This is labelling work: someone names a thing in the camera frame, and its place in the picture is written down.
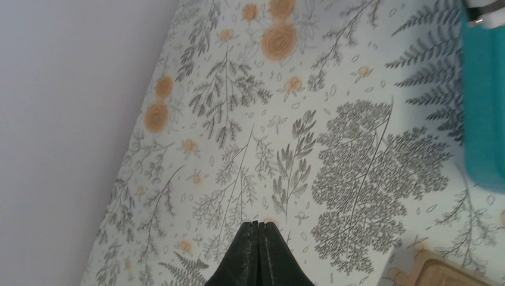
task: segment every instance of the white wall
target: white wall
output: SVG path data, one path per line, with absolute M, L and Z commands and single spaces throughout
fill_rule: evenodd
M 0 1 L 0 285 L 79 284 L 176 1 Z

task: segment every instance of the teal container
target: teal container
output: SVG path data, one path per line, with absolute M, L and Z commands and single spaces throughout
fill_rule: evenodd
M 462 15 L 466 169 L 505 194 L 505 29 L 469 27 Z

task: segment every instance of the floral tablecloth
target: floral tablecloth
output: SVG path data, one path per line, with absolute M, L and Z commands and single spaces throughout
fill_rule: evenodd
M 463 161 L 458 0 L 185 0 L 82 286 L 203 285 L 274 221 L 323 285 L 414 248 L 505 282 L 505 196 Z

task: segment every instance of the black pointed object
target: black pointed object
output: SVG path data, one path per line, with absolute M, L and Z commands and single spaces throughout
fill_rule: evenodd
M 314 286 L 276 225 L 245 222 L 205 286 Z

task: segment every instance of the botanical pattern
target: botanical pattern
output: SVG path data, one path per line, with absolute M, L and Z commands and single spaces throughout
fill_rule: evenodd
M 503 283 L 461 24 L 455 0 L 183 0 L 81 285 L 204 285 L 251 220 L 318 285 L 393 285 L 424 248 Z

